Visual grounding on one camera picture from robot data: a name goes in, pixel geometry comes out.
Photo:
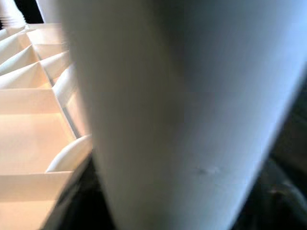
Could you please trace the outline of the white plastic table top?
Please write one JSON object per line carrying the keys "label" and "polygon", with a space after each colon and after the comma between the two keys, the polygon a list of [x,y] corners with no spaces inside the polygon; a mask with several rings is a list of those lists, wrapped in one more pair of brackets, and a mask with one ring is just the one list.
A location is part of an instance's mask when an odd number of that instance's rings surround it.
{"label": "white plastic table top", "polygon": [[41,230],[91,150],[61,26],[0,30],[0,230]]}

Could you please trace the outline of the black plastic table cover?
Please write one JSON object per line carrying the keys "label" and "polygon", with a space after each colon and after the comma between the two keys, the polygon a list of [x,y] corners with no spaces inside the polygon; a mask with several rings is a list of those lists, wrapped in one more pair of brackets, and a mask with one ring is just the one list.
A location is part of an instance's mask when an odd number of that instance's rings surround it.
{"label": "black plastic table cover", "polygon": [[307,79],[272,149],[273,156],[307,174]]}

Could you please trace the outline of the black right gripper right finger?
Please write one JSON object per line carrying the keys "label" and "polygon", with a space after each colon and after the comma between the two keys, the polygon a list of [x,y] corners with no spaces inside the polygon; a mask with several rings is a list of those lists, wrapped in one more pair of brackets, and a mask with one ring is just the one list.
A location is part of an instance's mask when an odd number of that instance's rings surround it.
{"label": "black right gripper right finger", "polygon": [[307,174],[269,158],[231,230],[307,230]]}

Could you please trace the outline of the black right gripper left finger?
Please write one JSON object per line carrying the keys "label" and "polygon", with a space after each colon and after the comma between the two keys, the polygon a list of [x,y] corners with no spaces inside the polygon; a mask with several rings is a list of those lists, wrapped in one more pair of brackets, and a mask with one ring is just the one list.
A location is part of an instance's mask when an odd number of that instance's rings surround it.
{"label": "black right gripper left finger", "polygon": [[115,230],[91,155],[69,177],[42,230]]}

